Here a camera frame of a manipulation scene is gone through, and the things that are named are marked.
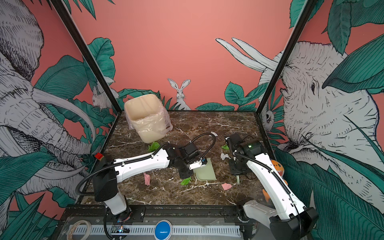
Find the black metal pole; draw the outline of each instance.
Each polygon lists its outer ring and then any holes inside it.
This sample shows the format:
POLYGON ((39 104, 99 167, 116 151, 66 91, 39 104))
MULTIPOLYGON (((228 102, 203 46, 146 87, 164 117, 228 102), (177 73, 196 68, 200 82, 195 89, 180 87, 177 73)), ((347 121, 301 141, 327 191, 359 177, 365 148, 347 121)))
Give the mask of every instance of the black metal pole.
POLYGON ((316 2, 317 2, 317 0, 307 0, 306 4, 304 6, 303 12, 301 13, 301 15, 299 17, 297 24, 296 24, 295 28, 293 29, 292 35, 289 38, 289 41, 288 41, 288 43, 285 47, 285 50, 281 56, 281 59, 280 59, 279 63, 277 64, 276 70, 273 73, 272 79, 271 79, 271 81, 270 81, 270 83, 269 83, 269 85, 265 91, 263 99, 260 102, 260 105, 256 110, 256 114, 258 116, 261 114, 262 109, 266 105, 268 98, 273 91, 273 88, 275 87, 277 81, 280 79, 280 75, 281 75, 281 73, 285 67, 285 64, 287 63, 287 61, 288 61, 288 59, 289 59, 289 57, 293 51, 293 48, 295 47, 297 41, 299 40, 301 32, 303 31, 304 26, 307 23, 308 18, 310 17, 310 14, 312 13, 312 11, 316 5, 316 2))
POLYGON ((89 51, 87 44, 84 42, 83 38, 81 37, 80 32, 77 29, 76 25, 73 23, 72 18, 67 12, 67 9, 65 8, 64 4, 62 3, 61 0, 51 0, 51 2, 54 8, 56 9, 56 12, 60 16, 61 20, 63 21, 64 25, 67 27, 67 30, 72 36, 73 40, 75 41, 77 47, 80 49, 82 55, 84 56, 85 61, 87 61, 96 79, 99 81, 101 87, 104 89, 104 92, 107 94, 107 97, 111 101, 112 106, 115 108, 117 113, 122 112, 108 84, 105 82, 104 76, 100 71, 99 66, 97 65, 95 59, 93 58, 91 52, 89 51))

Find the crumpled paper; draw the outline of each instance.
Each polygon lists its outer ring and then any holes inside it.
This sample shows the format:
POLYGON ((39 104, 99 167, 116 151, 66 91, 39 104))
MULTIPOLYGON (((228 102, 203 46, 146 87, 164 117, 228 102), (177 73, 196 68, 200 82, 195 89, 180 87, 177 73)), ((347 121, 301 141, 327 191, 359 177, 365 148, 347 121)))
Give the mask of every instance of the crumpled paper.
POLYGON ((223 183, 221 186, 223 187, 224 190, 228 190, 232 187, 232 185, 229 183, 223 183))
POLYGON ((149 186, 151 184, 151 176, 144 173, 144 183, 145 185, 149 186))
POLYGON ((224 153, 221 153, 220 157, 221 157, 221 160, 224 160, 226 158, 231 159, 228 154, 224 154, 224 153))

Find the rabbit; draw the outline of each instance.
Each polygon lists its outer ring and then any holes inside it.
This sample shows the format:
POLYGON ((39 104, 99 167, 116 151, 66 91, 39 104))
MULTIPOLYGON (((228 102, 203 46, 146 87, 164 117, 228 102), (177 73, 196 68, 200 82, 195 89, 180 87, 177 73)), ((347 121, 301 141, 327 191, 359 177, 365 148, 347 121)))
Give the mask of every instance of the rabbit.
MULTIPOLYGON (((104 76, 104 79, 108 85, 111 83, 114 83, 114 80, 112 78, 104 76)), ((109 87, 111 89, 111 92, 115 98, 119 98, 119 94, 114 90, 113 88, 109 87)), ((92 89, 93 96, 92 96, 92 101, 93 101, 93 106, 95 107, 100 107, 100 109, 103 108, 112 108, 112 103, 108 99, 107 94, 105 94, 104 89, 101 87, 100 83, 97 82, 97 87, 94 86, 92 89)))
POLYGON ((176 94, 176 98, 177 98, 177 105, 180 105, 179 107, 179 110, 191 110, 191 108, 185 103, 184 101, 184 98, 185 98, 185 95, 183 94, 183 89, 188 86, 188 84, 191 83, 191 80, 187 79, 183 82, 183 84, 181 84, 181 88, 179 88, 179 86, 177 85, 177 83, 175 81, 173 81, 172 79, 168 78, 168 81, 170 83, 170 85, 177 90, 177 94, 176 94))

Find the orange toy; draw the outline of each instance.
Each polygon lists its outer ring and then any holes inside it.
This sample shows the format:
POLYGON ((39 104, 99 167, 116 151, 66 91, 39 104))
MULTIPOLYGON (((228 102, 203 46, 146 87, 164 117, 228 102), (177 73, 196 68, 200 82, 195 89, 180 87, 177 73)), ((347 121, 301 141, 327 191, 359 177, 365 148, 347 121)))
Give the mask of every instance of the orange toy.
MULTIPOLYGON (((284 174, 284 168, 283 168, 283 165, 281 165, 278 161, 275 161, 275 160, 271 160, 273 166, 275 167, 276 171, 280 174, 280 176, 282 177, 283 174, 284 174)), ((271 199, 271 197, 269 196, 269 194, 263 189, 263 195, 264 195, 264 198, 267 202, 269 202, 269 200, 271 199)))

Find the red tag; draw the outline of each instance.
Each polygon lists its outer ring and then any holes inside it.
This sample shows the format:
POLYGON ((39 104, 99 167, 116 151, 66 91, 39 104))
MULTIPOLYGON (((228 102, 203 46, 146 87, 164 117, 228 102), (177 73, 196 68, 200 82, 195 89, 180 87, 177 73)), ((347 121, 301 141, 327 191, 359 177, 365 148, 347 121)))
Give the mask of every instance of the red tag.
POLYGON ((101 153, 97 153, 96 155, 95 155, 95 157, 97 158, 97 159, 102 159, 104 156, 101 154, 101 153))

